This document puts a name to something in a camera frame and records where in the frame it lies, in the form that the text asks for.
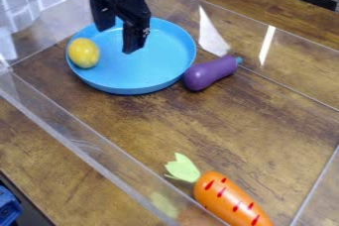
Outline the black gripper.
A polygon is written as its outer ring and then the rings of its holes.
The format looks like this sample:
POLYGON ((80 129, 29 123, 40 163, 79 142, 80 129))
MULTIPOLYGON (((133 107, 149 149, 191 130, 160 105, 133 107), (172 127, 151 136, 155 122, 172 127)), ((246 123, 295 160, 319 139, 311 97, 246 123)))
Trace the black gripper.
POLYGON ((89 0, 96 29, 101 32, 115 26, 115 17, 123 23, 123 48, 132 54, 144 47, 149 34, 151 12, 145 0, 89 0))

